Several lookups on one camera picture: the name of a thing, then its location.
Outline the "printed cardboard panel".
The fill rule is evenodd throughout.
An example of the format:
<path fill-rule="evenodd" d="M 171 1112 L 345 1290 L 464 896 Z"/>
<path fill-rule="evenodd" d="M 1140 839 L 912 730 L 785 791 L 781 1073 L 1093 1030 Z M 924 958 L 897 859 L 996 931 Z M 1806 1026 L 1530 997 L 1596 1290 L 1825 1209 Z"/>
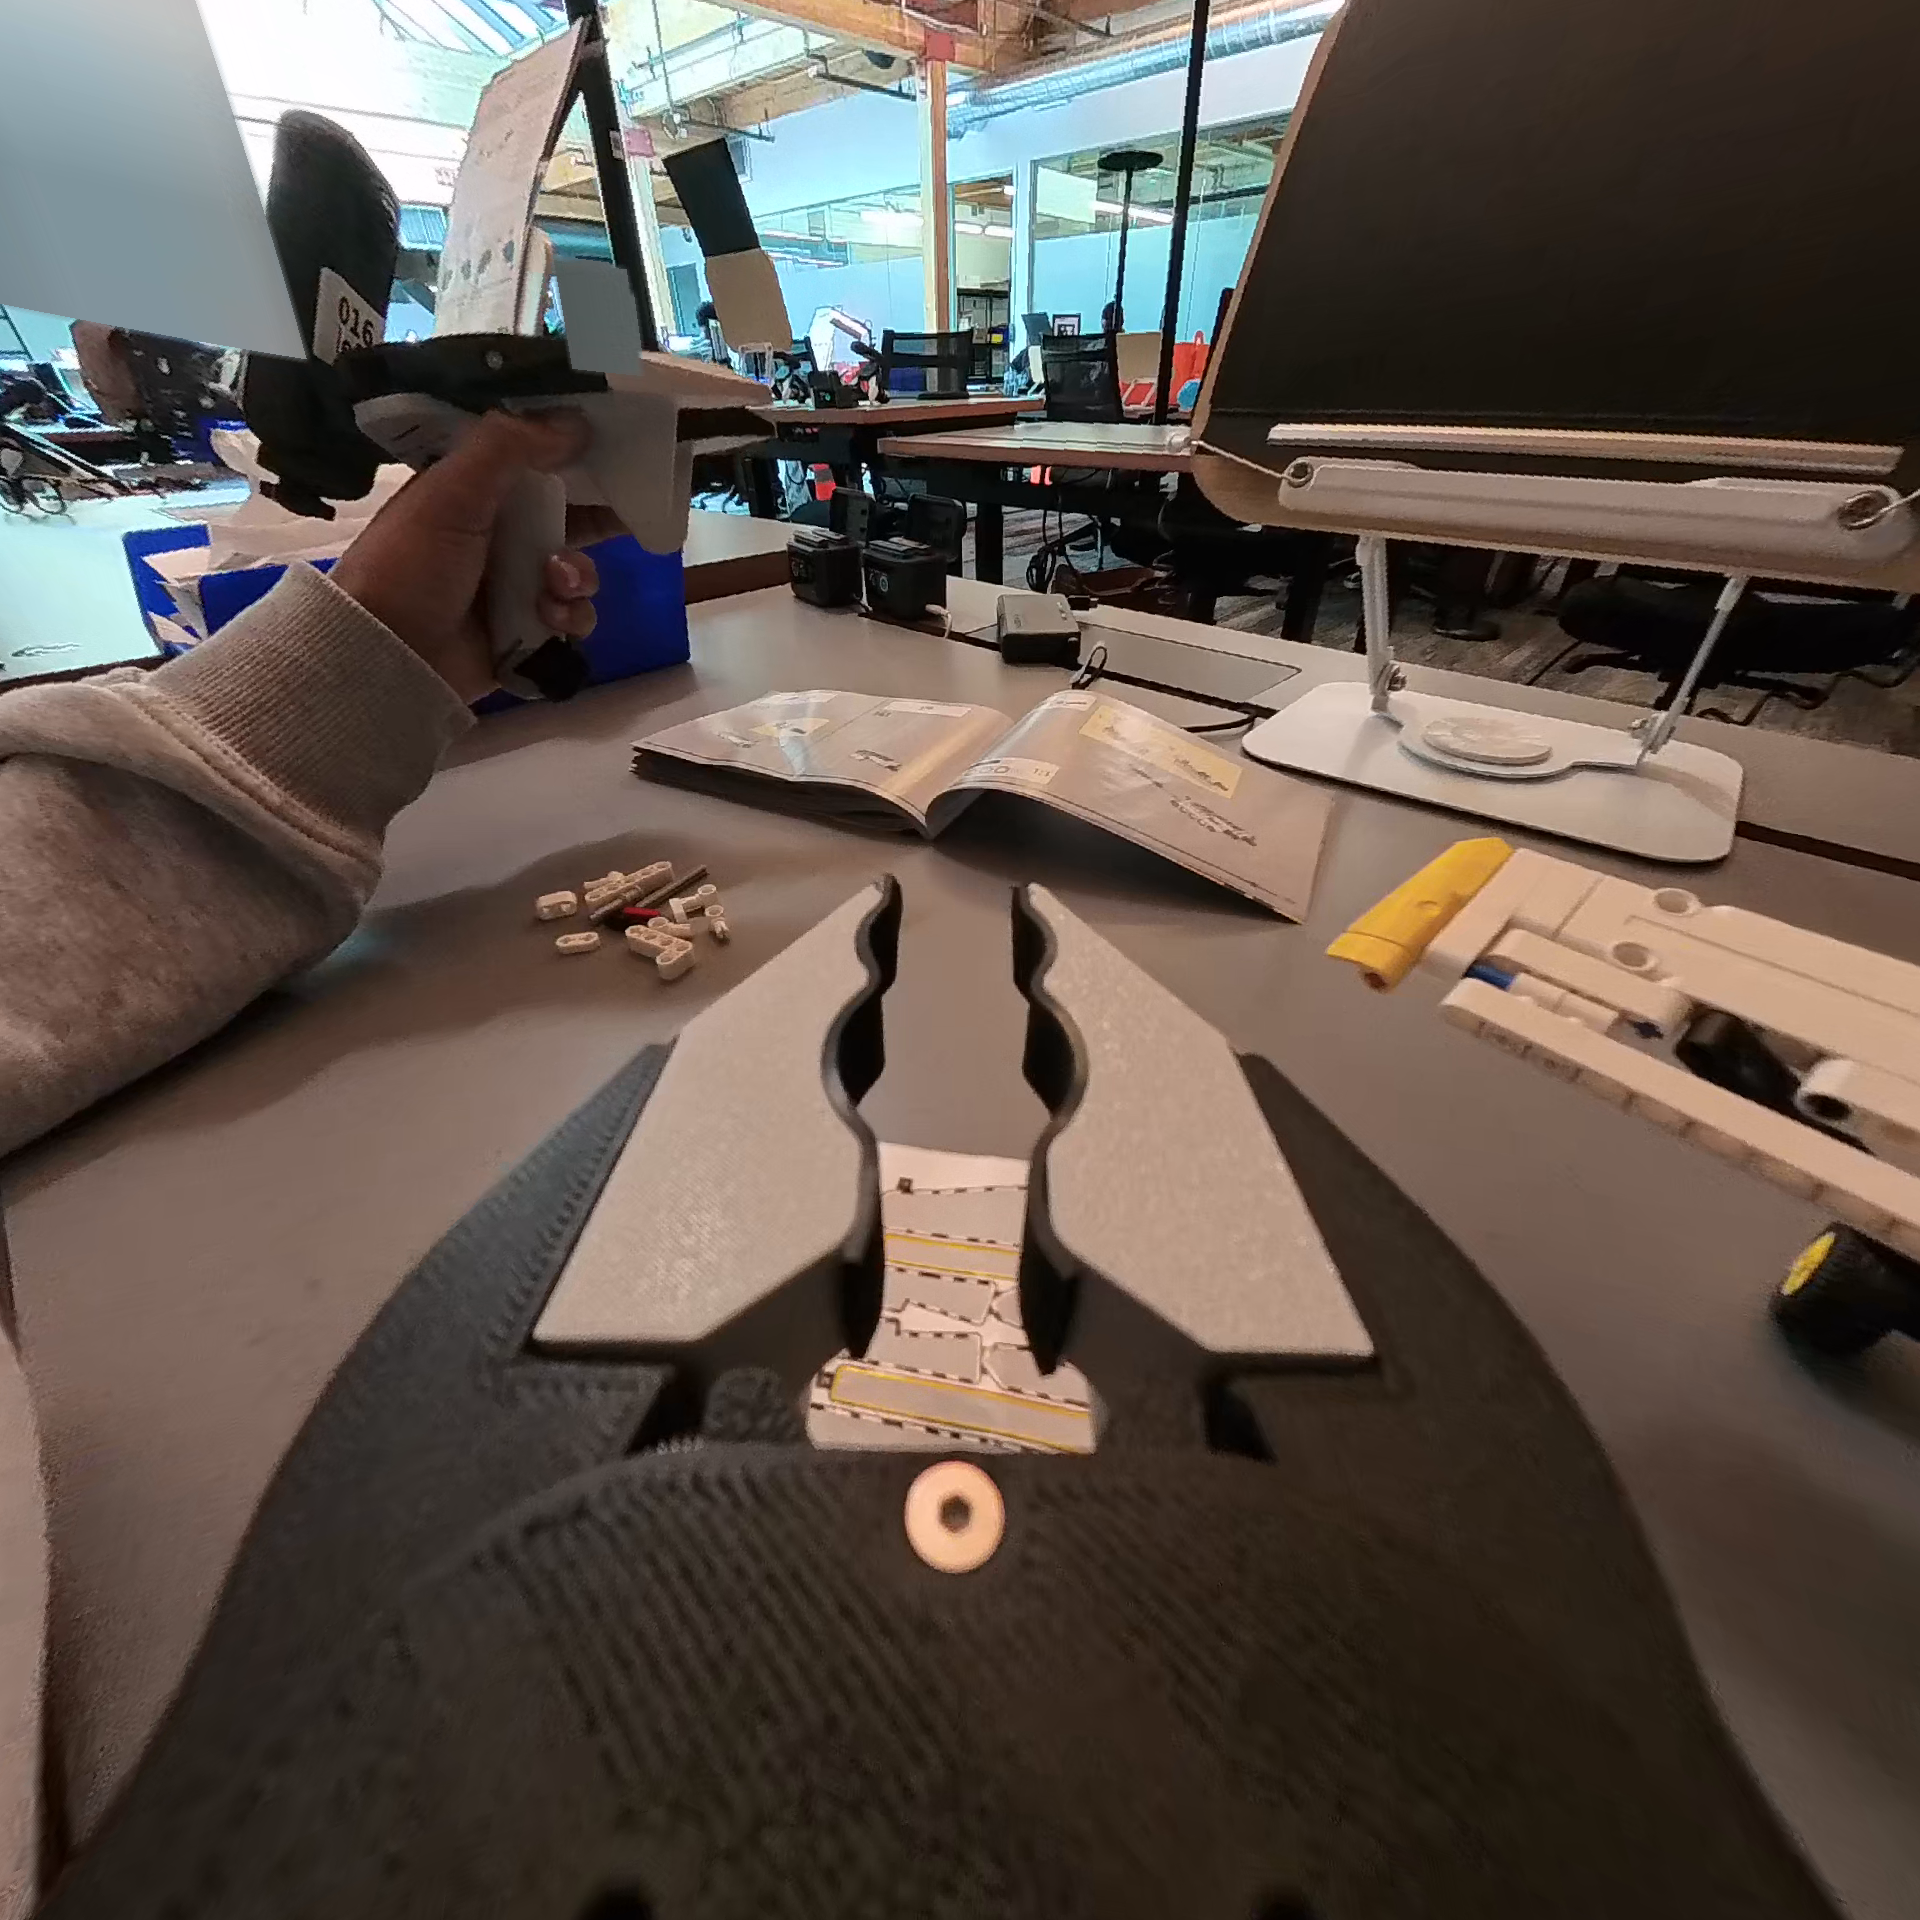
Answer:
<path fill-rule="evenodd" d="M 553 246 L 537 227 L 537 200 L 589 43 L 592 23 L 573 17 L 483 89 L 449 206 L 437 339 L 540 334 Z"/>

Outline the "person's left hand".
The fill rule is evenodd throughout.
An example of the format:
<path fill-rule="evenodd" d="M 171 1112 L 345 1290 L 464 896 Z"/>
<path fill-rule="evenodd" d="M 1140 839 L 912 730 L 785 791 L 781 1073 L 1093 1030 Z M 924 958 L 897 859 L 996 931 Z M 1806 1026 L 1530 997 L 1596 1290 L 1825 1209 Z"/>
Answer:
<path fill-rule="evenodd" d="M 481 416 L 466 439 L 419 470 L 329 571 L 462 704 L 496 690 L 488 622 L 493 523 L 514 485 L 556 472 L 588 445 L 572 408 Z"/>

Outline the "zebra print sticker sheet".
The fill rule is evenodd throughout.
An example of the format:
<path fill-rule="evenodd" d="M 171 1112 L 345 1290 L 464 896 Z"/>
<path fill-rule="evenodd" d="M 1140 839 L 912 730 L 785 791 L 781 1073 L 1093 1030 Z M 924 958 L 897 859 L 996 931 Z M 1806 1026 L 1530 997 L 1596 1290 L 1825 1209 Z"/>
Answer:
<path fill-rule="evenodd" d="M 880 1142 L 880 1315 L 806 1398 L 819 1448 L 1089 1454 L 1089 1379 L 1045 1371 L 1024 1330 L 1018 1159 Z"/>

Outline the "crumpled white paper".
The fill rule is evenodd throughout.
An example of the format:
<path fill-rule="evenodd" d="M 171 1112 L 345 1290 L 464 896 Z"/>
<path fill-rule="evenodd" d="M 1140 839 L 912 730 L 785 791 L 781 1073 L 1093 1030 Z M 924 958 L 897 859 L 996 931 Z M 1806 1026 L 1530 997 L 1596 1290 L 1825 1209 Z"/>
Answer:
<path fill-rule="evenodd" d="M 246 479 L 225 507 L 168 510 L 168 528 L 123 535 L 134 594 L 162 648 L 185 648 L 220 631 L 292 565 L 332 568 L 410 470 L 384 463 L 368 496 L 337 502 L 329 519 L 302 515 L 267 498 L 257 433 L 237 422 L 208 431 L 220 477 Z"/>

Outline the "black office chair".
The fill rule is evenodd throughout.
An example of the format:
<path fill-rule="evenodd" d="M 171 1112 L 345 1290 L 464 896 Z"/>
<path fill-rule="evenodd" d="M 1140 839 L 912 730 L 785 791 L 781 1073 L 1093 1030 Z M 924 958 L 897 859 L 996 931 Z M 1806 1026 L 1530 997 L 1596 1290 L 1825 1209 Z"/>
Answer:
<path fill-rule="evenodd" d="M 1040 342 L 1040 390 L 1045 421 L 1056 424 L 1117 424 L 1117 334 L 1049 334 Z"/>

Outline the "wooden background desk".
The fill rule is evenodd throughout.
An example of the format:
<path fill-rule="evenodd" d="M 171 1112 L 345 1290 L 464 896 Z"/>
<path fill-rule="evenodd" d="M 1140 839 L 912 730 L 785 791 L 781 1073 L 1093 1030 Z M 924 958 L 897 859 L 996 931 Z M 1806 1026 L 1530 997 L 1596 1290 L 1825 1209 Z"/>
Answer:
<path fill-rule="evenodd" d="M 1042 421 L 889 433 L 877 459 L 969 504 L 974 575 L 1001 584 L 1009 512 L 1042 515 L 1045 536 L 1056 538 L 1082 523 L 1153 530 L 1174 479 L 1193 469 L 1193 447 L 1174 424 Z"/>

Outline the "pile of small lego pieces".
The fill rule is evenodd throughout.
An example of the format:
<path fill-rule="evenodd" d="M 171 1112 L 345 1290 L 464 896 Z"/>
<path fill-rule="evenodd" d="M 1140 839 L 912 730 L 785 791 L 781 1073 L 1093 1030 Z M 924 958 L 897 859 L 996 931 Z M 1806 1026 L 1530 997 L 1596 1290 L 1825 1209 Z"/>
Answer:
<path fill-rule="evenodd" d="M 660 983 L 683 978 L 709 949 L 731 945 L 736 936 L 730 902 L 697 859 L 612 867 L 540 890 L 533 923 L 561 954 L 625 950 Z"/>

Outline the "white yellow lego model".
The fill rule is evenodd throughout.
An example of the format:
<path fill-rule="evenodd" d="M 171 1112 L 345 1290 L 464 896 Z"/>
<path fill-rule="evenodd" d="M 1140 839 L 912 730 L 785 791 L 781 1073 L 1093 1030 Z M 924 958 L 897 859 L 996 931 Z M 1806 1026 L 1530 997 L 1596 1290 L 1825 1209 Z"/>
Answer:
<path fill-rule="evenodd" d="M 1812 1205 L 1771 1290 L 1802 1350 L 1917 1339 L 1917 969 L 1681 885 L 1468 839 L 1330 943 L 1443 1017 Z"/>

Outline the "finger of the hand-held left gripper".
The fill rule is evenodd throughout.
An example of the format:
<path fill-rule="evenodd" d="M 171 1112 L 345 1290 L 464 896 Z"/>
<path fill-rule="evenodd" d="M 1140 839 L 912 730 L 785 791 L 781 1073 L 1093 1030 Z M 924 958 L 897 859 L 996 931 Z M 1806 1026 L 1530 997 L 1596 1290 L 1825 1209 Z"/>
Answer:
<path fill-rule="evenodd" d="M 643 351 L 640 392 L 668 401 L 677 442 L 764 440 L 776 431 L 773 390 L 712 360 Z"/>
<path fill-rule="evenodd" d="M 682 445 L 682 401 L 651 392 L 596 392 L 573 403 L 588 422 L 588 440 L 573 461 L 573 507 L 608 512 L 650 553 L 682 553 L 693 461 Z"/>

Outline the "person's left forearm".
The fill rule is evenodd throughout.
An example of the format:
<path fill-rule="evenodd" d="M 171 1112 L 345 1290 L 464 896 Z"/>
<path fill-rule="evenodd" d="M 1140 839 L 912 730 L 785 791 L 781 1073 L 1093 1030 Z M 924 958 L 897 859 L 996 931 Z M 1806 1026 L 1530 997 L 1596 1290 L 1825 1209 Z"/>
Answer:
<path fill-rule="evenodd" d="M 296 565 L 154 672 L 3 701 L 3 1146 L 214 1035 L 356 925 L 468 701 Z"/>

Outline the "tilted screen on white stand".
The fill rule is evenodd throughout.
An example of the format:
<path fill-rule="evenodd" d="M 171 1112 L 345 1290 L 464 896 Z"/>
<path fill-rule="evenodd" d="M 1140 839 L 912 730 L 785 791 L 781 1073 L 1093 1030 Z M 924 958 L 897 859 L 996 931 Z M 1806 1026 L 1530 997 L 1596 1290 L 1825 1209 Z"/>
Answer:
<path fill-rule="evenodd" d="M 1916 591 L 1916 2 L 1355 2 L 1192 424 L 1269 525 Z"/>

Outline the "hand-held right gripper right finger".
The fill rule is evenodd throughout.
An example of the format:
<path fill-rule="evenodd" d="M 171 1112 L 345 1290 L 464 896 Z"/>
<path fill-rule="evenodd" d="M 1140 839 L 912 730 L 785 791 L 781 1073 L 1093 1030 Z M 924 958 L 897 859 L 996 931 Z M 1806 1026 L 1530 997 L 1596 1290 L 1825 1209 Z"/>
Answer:
<path fill-rule="evenodd" d="M 1042 885 L 1013 896 L 1045 1107 L 1020 1307 L 1042 1371 L 1355 1371 L 1377 1343 L 1234 1047 Z"/>

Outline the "lego instruction booklet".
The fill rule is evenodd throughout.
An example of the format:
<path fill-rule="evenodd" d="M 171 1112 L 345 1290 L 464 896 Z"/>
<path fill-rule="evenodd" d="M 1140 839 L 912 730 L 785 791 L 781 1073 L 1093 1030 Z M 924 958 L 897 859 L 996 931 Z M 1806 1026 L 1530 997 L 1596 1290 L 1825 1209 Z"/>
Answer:
<path fill-rule="evenodd" d="M 1186 726 L 1069 687 L 1013 718 L 980 704 L 812 687 L 640 738 L 638 776 L 792 799 L 936 839 L 976 799 L 1099 829 L 1265 911 L 1307 919 L 1332 799 Z"/>

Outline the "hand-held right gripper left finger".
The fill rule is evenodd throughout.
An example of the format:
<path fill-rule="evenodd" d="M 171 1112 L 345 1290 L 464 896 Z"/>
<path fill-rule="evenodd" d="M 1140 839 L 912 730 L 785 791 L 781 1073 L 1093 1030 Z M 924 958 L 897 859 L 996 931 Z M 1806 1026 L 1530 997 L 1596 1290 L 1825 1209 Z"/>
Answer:
<path fill-rule="evenodd" d="M 900 887 L 880 874 L 696 1014 L 584 1217 L 536 1346 L 686 1373 L 816 1373 L 882 1304 L 880 1160 Z"/>

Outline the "blue plastic bin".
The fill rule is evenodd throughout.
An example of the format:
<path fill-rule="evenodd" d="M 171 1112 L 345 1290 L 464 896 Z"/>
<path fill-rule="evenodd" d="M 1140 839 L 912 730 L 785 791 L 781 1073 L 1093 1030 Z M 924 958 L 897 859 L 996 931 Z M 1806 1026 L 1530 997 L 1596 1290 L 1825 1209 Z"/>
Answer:
<path fill-rule="evenodd" d="M 220 560 L 204 521 L 120 535 L 140 610 L 162 658 L 192 654 L 265 595 L 289 560 Z M 581 544 L 596 568 L 596 623 L 584 643 L 588 686 L 654 674 L 688 659 L 682 553 L 658 554 L 630 535 Z"/>

